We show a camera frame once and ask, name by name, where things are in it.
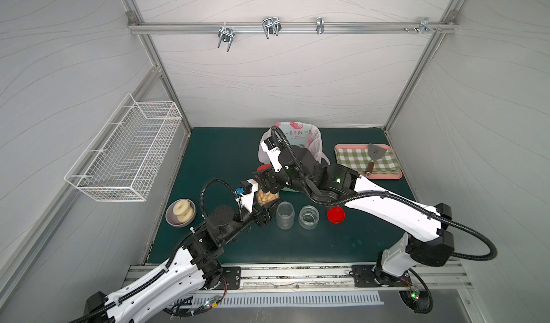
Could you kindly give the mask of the glass peanut jar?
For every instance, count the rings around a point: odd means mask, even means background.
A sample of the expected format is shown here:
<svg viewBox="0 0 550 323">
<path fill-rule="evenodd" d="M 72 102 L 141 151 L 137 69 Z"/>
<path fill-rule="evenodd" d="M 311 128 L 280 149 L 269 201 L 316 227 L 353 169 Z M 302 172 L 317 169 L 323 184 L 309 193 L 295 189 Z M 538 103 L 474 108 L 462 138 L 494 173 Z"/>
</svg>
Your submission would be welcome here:
<svg viewBox="0 0 550 323">
<path fill-rule="evenodd" d="M 299 224 L 306 230 L 313 230 L 319 223 L 319 211 L 312 205 L 306 205 L 299 211 Z"/>
</svg>

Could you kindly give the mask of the red jar lid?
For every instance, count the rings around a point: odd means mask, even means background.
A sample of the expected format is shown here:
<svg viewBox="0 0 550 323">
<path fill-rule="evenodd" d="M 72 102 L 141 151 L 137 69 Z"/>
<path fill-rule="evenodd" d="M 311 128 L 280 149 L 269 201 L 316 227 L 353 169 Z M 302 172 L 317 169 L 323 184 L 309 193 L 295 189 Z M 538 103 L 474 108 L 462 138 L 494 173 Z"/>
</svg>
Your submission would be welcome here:
<svg viewBox="0 0 550 323">
<path fill-rule="evenodd" d="M 340 224 L 346 219 L 346 213 L 340 206 L 333 206 L 327 211 L 327 219 L 332 224 Z"/>
</svg>

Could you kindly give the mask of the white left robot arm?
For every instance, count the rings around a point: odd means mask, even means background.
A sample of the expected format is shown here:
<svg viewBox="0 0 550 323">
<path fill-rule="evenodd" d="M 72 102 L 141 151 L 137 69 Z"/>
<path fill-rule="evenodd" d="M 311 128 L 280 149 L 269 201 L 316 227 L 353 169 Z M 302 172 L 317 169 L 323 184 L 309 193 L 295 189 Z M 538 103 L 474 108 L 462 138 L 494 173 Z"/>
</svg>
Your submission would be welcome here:
<svg viewBox="0 0 550 323">
<path fill-rule="evenodd" d="M 277 195 L 282 189 L 259 179 L 241 182 L 231 191 L 238 205 L 220 205 L 204 214 L 203 222 L 174 248 L 170 257 L 137 281 L 114 291 L 101 292 L 87 301 L 90 310 L 79 322 L 146 322 L 186 295 L 193 296 L 203 287 L 215 287 L 223 269 L 218 258 L 223 247 L 253 222 L 268 224 L 273 202 L 262 205 L 258 193 Z"/>
</svg>

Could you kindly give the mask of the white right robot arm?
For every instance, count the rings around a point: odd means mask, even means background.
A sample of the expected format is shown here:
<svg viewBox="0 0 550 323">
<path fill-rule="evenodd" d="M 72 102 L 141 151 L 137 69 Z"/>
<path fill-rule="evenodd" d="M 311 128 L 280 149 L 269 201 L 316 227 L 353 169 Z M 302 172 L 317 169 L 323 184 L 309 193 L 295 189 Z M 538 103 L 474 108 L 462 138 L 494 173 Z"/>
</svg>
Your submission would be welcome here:
<svg viewBox="0 0 550 323">
<path fill-rule="evenodd" d="M 489 238 L 454 221 L 448 205 L 422 205 L 385 190 L 346 166 L 323 166 L 308 149 L 292 145 L 277 126 L 270 128 L 259 148 L 266 153 L 270 165 L 254 176 L 263 191 L 277 193 L 290 188 L 305 194 L 317 205 L 362 211 L 404 231 L 398 242 L 379 253 L 372 269 L 376 282 L 382 286 L 401 278 L 418 264 L 442 267 L 452 257 L 491 261 L 498 255 L 496 245 Z M 488 253 L 476 255 L 455 251 L 449 228 L 477 238 L 488 247 Z"/>
</svg>

